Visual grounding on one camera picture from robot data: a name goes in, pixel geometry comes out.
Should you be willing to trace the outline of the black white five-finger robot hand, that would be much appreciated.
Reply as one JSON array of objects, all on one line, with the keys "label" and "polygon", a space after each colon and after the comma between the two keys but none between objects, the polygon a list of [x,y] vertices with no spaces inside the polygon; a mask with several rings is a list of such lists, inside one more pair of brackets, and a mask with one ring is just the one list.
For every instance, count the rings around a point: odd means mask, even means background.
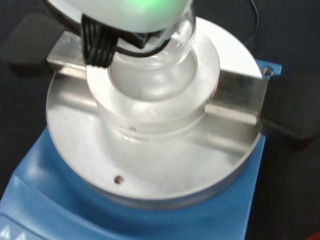
[{"label": "black white five-finger robot hand", "polygon": [[81,38],[86,65],[108,68],[116,53],[186,55],[195,38],[191,0],[47,0],[53,14]]}]

